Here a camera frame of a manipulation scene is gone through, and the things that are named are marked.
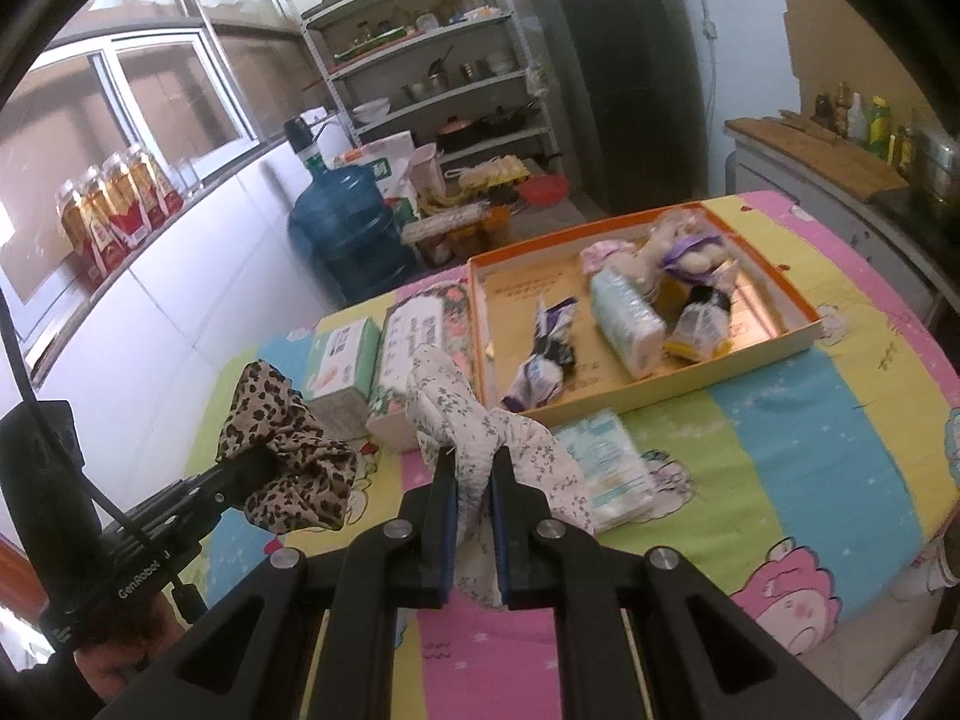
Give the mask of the person's left hand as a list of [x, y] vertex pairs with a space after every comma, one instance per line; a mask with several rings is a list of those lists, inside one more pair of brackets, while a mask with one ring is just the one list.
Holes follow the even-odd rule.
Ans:
[[109, 639], [78, 649], [73, 661], [99, 699], [110, 702], [125, 691], [146, 668], [160, 660], [184, 635], [166, 596], [156, 596], [146, 615], [146, 634]]

